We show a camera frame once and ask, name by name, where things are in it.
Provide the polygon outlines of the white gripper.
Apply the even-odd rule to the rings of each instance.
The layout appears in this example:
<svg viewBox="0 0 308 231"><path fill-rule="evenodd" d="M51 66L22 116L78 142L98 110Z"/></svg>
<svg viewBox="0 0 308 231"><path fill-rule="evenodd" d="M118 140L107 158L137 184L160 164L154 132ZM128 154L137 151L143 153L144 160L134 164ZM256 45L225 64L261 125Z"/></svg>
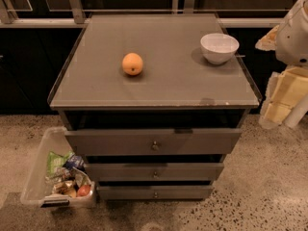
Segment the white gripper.
<svg viewBox="0 0 308 231"><path fill-rule="evenodd" d="M259 124L265 129L282 124L295 128L308 112L308 68L301 67L308 66L308 0L297 0L255 48L275 50L276 58L288 65L269 77Z"/></svg>

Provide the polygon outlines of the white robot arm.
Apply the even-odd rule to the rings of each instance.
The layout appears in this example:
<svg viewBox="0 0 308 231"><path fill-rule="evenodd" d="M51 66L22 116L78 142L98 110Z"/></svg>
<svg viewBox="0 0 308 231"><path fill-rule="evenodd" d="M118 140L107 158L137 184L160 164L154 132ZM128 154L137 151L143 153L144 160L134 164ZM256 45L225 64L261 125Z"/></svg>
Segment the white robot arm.
<svg viewBox="0 0 308 231"><path fill-rule="evenodd" d="M308 0L297 0L255 47L274 51L286 65L269 77L259 123L267 129L281 124L294 128L308 111Z"/></svg>

